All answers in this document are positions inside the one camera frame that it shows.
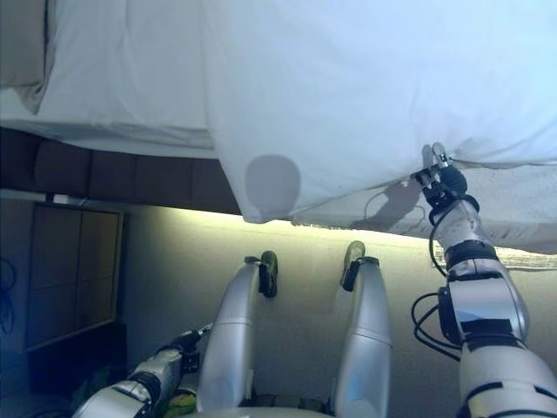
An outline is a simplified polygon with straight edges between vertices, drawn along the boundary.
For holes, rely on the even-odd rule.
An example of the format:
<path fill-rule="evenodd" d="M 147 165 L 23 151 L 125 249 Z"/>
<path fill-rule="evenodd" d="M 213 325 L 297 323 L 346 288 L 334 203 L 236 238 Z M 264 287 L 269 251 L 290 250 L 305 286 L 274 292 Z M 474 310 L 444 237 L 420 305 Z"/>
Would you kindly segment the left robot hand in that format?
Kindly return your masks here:
<path fill-rule="evenodd" d="M 213 323 L 210 322 L 201 328 L 186 331 L 174 340 L 174 344 L 178 345 L 183 352 L 195 351 L 197 344 L 210 333 L 212 327 Z"/>

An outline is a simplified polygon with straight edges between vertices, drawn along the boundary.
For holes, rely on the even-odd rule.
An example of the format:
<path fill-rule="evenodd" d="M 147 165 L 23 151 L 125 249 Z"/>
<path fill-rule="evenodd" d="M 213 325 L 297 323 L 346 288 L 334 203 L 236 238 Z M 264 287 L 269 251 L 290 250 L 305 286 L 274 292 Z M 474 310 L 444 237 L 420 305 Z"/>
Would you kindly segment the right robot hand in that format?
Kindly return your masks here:
<path fill-rule="evenodd" d="M 457 201 L 465 200 L 478 212 L 480 206 L 467 194 L 467 181 L 463 173 L 453 165 L 445 147 L 440 142 L 422 148 L 423 168 L 414 173 L 415 179 L 431 207 L 433 217 L 445 213 Z"/>

